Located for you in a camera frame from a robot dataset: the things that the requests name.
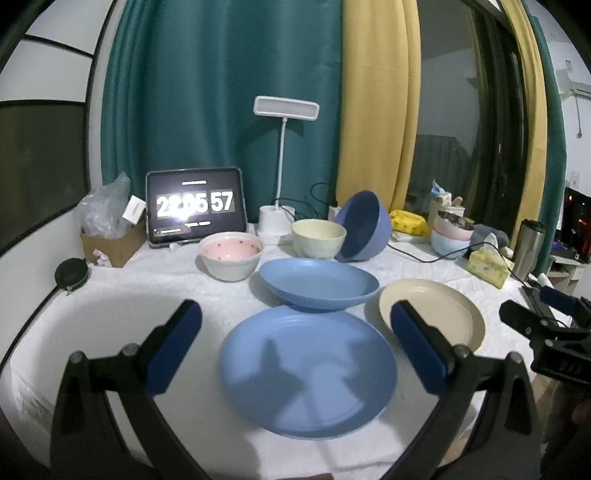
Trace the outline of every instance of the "light blue plate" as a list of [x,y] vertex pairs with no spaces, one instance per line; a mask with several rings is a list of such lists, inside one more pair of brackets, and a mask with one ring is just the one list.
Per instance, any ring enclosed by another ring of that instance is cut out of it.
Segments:
[[360,268],[329,260],[282,258],[263,264],[263,282],[282,299],[317,310],[344,310],[365,303],[379,281]]
[[397,381],[394,354],[369,323],[287,306],[231,331],[219,370],[228,397],[250,421],[299,439],[360,429],[384,410]]

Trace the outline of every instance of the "black round object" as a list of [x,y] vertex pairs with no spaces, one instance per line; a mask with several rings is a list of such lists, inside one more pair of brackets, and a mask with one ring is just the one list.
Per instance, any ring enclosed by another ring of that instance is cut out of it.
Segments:
[[86,265],[86,260],[81,258],[68,258],[64,260],[56,269],[56,283],[62,290],[75,290],[88,280],[90,270]]

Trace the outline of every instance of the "thermos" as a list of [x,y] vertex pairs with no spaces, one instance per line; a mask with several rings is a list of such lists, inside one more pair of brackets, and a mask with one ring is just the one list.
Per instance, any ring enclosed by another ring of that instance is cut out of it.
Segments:
[[513,255],[515,261],[513,274],[520,280],[525,281],[534,269],[545,235],[546,228],[543,223],[534,220],[521,222]]

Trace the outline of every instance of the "tablet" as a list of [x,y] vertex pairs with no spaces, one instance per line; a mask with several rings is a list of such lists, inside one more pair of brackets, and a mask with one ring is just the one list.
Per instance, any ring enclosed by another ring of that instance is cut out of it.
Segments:
[[195,242],[219,232],[246,232],[239,168],[190,168],[146,175],[151,247]]

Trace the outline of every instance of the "window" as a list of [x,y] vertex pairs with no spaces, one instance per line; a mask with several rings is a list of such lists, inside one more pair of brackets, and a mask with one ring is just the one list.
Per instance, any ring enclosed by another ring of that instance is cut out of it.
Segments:
[[0,254],[87,192],[83,103],[0,102]]
[[435,179],[464,199],[466,216],[510,232],[526,139],[515,40],[476,0],[418,0],[418,11],[421,96],[406,208],[428,212]]

